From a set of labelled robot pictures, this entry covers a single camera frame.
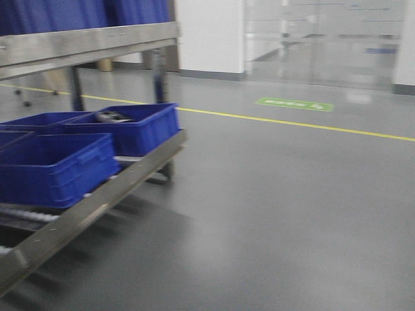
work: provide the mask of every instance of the rack leg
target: rack leg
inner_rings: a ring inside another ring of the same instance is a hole
[[[27,94],[27,90],[25,90],[23,88],[23,86],[27,85],[27,81],[26,81],[25,76],[21,76],[20,78],[18,78],[18,85],[19,85],[19,87],[14,90],[14,93],[16,95],[21,95],[20,99],[21,99],[22,104],[25,107],[31,106],[32,104],[29,101],[29,96]]]
[[[152,51],[153,57],[153,80],[154,80],[154,95],[156,102],[168,102],[167,92],[167,71],[166,71],[166,55],[165,49],[155,49]]]
[[[153,80],[154,80],[154,96],[156,102],[161,104],[168,102],[169,93],[167,92],[167,70],[166,70],[166,52],[165,48],[154,49],[152,51],[153,62]],[[159,171],[160,174],[167,178],[167,181],[171,181],[174,176],[174,163],[173,160],[168,162]]]
[[[84,101],[82,100],[82,89],[78,69],[73,66],[67,68],[69,87],[72,94],[71,104],[74,111],[85,111]]]

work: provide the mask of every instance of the stainless steel rack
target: stainless steel rack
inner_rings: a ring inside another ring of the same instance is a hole
[[[73,109],[82,111],[84,105],[77,65],[152,50],[156,102],[167,102],[164,47],[176,45],[179,35],[178,24],[172,22],[0,37],[0,80],[67,68]],[[153,173],[160,171],[171,178],[172,159],[183,148],[185,140],[185,130],[181,130],[145,157],[120,159],[124,170],[118,175],[85,195],[59,217],[41,225],[41,229],[14,248],[2,248],[0,297]]]

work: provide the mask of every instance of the blue bin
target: blue bin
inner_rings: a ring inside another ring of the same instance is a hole
[[[171,21],[169,14],[169,4],[167,0],[155,0],[155,2],[158,11],[159,23],[167,23]]]
[[[119,171],[110,134],[39,135],[0,152],[0,202],[67,208]]]
[[[34,132],[0,131],[0,151],[20,143],[33,135]]]
[[[101,111],[118,111],[135,122],[99,123],[94,114],[65,125],[67,133],[111,133],[115,154],[142,157],[179,131],[177,104],[112,106]]]
[[[62,134],[64,123],[90,112],[48,112],[0,123],[0,130],[34,131],[38,134]]]
[[[25,34],[108,26],[102,0],[8,1]]]
[[[105,14],[109,27],[121,26],[114,0],[104,0]]]
[[[112,1],[120,25],[164,23],[170,20],[167,0]]]
[[[1,5],[2,12],[0,14],[0,36],[22,34],[23,25],[14,10],[13,3],[11,1],[3,1]]]

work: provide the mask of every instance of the floor marking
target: floor marking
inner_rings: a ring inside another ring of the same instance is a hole
[[[335,105],[324,104],[322,102],[305,102],[303,100],[291,100],[291,99],[280,99],[280,98],[269,98],[263,97],[256,101],[260,105],[287,107],[296,109],[307,109],[315,111],[333,111]]]
[[[14,86],[14,85],[11,85],[11,84],[0,84],[0,86],[19,87],[19,86]],[[23,89],[28,89],[28,90],[33,90],[33,91],[48,92],[48,93],[53,92],[53,90],[36,89],[34,87],[22,87],[22,88]],[[63,95],[70,95],[70,93],[68,93],[68,92],[58,92],[58,93],[63,94]],[[114,101],[114,102],[125,102],[125,103],[128,103],[128,104],[144,104],[143,102],[137,102],[135,100],[125,100],[125,99],[118,99],[118,98],[93,96],[93,95],[83,95],[82,97],[92,98],[92,99],[99,99],[99,100],[109,100],[109,101]],[[329,131],[334,131],[334,132],[352,133],[352,134],[359,134],[359,135],[366,135],[366,136],[397,139],[397,140],[400,140],[400,141],[415,141],[415,138],[413,138],[413,137],[396,136],[396,135],[388,135],[388,134],[375,133],[375,132],[351,130],[351,129],[348,129],[348,128],[336,128],[336,127],[333,127],[333,126],[324,126],[324,125],[308,124],[308,123],[301,123],[301,122],[267,119],[267,118],[260,118],[260,117],[250,117],[248,115],[236,115],[236,114],[232,114],[232,113],[223,113],[223,112],[215,112],[215,111],[199,110],[199,109],[191,109],[191,108],[182,108],[182,107],[180,107],[180,108],[177,108],[177,109],[180,110],[180,111],[203,113],[203,114],[206,114],[206,115],[218,115],[218,116],[221,116],[221,117],[229,117],[229,118],[244,119],[244,120],[251,120],[251,121],[261,121],[261,122],[270,122],[270,123],[277,123],[277,124],[286,124],[286,125],[293,125],[293,126],[301,126],[301,127],[304,127],[304,128],[317,128],[317,129],[320,129],[320,130],[329,130]]]

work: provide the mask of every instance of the white wall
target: white wall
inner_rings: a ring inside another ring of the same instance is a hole
[[[415,1],[413,0],[407,3],[393,83],[415,86]]]
[[[244,0],[176,0],[180,68],[244,72]]]

